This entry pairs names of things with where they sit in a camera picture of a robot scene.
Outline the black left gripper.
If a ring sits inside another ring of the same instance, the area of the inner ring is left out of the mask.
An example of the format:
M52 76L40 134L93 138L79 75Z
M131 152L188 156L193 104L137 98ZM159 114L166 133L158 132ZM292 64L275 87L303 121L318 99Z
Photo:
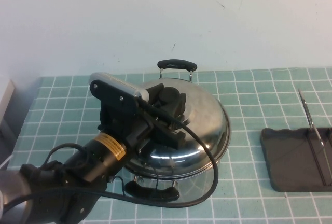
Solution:
M164 84L159 83L147 88L150 105L156 103L164 105L159 96L164 89ZM179 127L175 118L184 114L186 109L186 93L180 93L171 102L169 116L166 112L138 108L134 115L126 115L120 110L105 103L101 104L100 125L98 129L120 139L128 151L136 153L139 157L149 157L160 147L169 147L179 150L185 145L185 133L175 132Z

